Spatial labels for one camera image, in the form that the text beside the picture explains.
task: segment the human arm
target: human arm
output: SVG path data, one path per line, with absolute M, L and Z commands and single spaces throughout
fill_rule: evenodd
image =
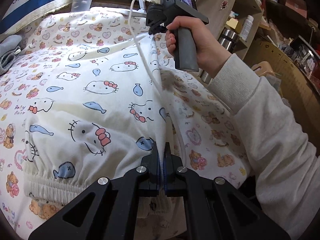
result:
M 183 18 L 168 28 L 176 28 L 181 22 L 192 30 L 197 52 L 198 49 L 207 51 L 206 57 L 198 61 L 199 66 L 213 78 L 208 89 L 233 114 L 256 175 L 256 195 L 263 211 L 292 239 L 298 239 L 320 207 L 316 148 L 308 142 L 308 136 L 295 122 L 291 109 L 282 103 L 264 77 L 259 78 L 236 55 L 223 53 L 222 46 L 216 44 L 200 22 L 196 23 L 195 33 L 193 25 L 186 26 Z M 175 43 L 172 38 L 167 33 L 170 53 Z M 203 40 L 213 40 L 213 45 L 208 47 Z

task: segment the white cable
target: white cable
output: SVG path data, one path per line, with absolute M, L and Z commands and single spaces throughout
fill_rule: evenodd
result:
M 143 52 L 142 52 L 142 50 L 140 48 L 139 41 L 137 40 L 136 35 L 134 34 L 134 31 L 133 31 L 133 29 L 131 27 L 131 16 L 132 16 L 132 10 L 133 10 L 134 2 L 135 2 L 135 0 L 132 0 L 131 5 L 130 5 L 130 13 L 129 13 L 128 25 L 129 25 L 131 34 L 133 36 L 134 42 L 137 44 L 137 49 L 138 49 L 138 52 L 139 52 L 140 57 L 142 59 L 143 65 L 144 65 L 144 67 L 145 67 L 150 79 L 152 80 L 152 83 L 155 85 L 156 89 L 158 90 L 158 92 L 160 94 L 160 98 L 162 99 L 162 103 L 165 105 L 165 109 L 167 109 L 169 111 L 172 123 L 173 123 L 173 125 L 174 125 L 174 127 L 176 129 L 176 134 L 177 134 L 179 145 L 180 145 L 180 149 L 181 149 L 182 164 L 183 164 L 184 167 L 186 167 L 187 166 L 187 153 L 186 153 L 186 148 L 184 146 L 183 138 L 182 138 L 182 135 L 181 135 L 181 132 L 180 132 L 180 129 L 179 129 L 179 125 L 178 125 L 178 122 L 177 122 L 177 118 L 174 115 L 174 112 L 172 111 L 171 106 L 168 104 L 167 100 L 165 100 L 166 97 L 164 96 L 164 94 L 162 92 L 162 87 L 158 84 L 158 82 L 153 77 L 153 75 L 152 75 L 152 73 L 151 73 L 151 71 L 150 71 L 150 69 L 148 67 L 147 60 L 144 57 Z

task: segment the hello kitty pants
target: hello kitty pants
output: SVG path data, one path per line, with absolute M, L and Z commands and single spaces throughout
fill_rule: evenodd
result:
M 44 73 L 47 79 L 41 86 L 30 85 L 20 100 L 28 116 L 25 123 L 15 124 L 25 134 L 24 177 L 18 185 L 23 183 L 29 199 L 26 216 L 49 219 L 98 178 L 118 178 L 139 166 L 154 142 L 161 164 L 167 141 L 181 157 L 177 129 L 188 168 L 209 179 L 225 177 L 235 187 L 247 178 L 250 166 L 229 112 L 193 76 L 175 70 L 164 35 L 145 33 L 144 18 L 134 17 L 132 26 L 179 127 L 172 126 L 125 16 L 92 8 L 25 28 L 25 55 L 13 68 L 31 65 L 36 71 L 30 83 L 41 81 Z M 156 198 L 141 198 L 135 238 L 176 236 L 186 230 L 183 217 L 180 198 L 167 198 L 162 191 Z M 41 224 L 30 222 L 33 229 Z

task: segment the bear print fabric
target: bear print fabric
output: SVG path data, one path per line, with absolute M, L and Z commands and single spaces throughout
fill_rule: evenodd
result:
M 142 64 L 128 18 L 92 8 L 34 21 L 24 50 L 0 77 L 0 200 L 22 239 L 102 176 L 139 166 L 156 141 L 170 141 L 200 176 L 239 187 L 250 173 L 227 109 L 191 74 L 175 70 L 164 34 L 132 26 L 179 127 Z M 168 239 L 185 231 L 179 198 L 141 198 L 135 239 Z

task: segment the bedsheet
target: bedsheet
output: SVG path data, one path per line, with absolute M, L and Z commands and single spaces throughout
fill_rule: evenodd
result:
M 148 30 L 143 18 L 133 19 L 133 25 L 136 33 Z M 85 54 L 87 50 L 95 49 L 103 54 L 109 45 L 132 38 L 127 18 L 109 12 L 107 8 L 50 16 L 27 26 L 25 33 L 25 55 L 19 56 L 14 66 L 0 78 L 0 203 L 9 223 L 23 239 L 64 206 L 39 199 L 32 192 L 27 193 L 28 196 L 23 194 L 23 167 L 29 157 L 25 148 L 26 116 L 37 111 L 31 102 L 52 87 L 49 83 L 56 80 L 60 68 L 72 65 L 69 68 L 74 72 L 70 71 L 69 76 L 77 78 L 80 74 L 77 61 L 62 64 L 74 52 Z M 174 60 L 165 48 L 163 34 L 155 35 L 154 39 L 156 46 L 151 55 L 157 56 L 157 60 L 151 61 L 150 65 L 155 64 L 155 70 L 158 68 L 164 93 L 175 110 L 179 127 L 173 127 L 172 133 L 175 134 L 176 129 L 182 133 L 188 167 L 210 179 L 223 176 L 239 187 L 251 168 L 230 113 L 192 75 L 174 69 Z M 99 75 L 96 69 L 100 69 L 98 64 L 102 59 L 103 56 L 91 59 L 95 61 L 92 64 L 97 63 L 92 74 Z M 132 88 L 137 97 L 140 88 L 139 85 Z M 62 98 L 66 91 L 66 87 L 59 89 Z M 175 137 L 172 144 L 172 152 L 180 155 Z M 168 239 L 181 232 L 176 227 L 183 225 L 174 224 L 181 220 L 175 217 L 181 212 L 181 203 L 171 199 L 173 208 L 163 214 L 156 207 L 159 199 L 144 201 L 148 201 L 152 210 L 145 210 L 137 220 L 136 231 L 145 236 L 143 239 Z

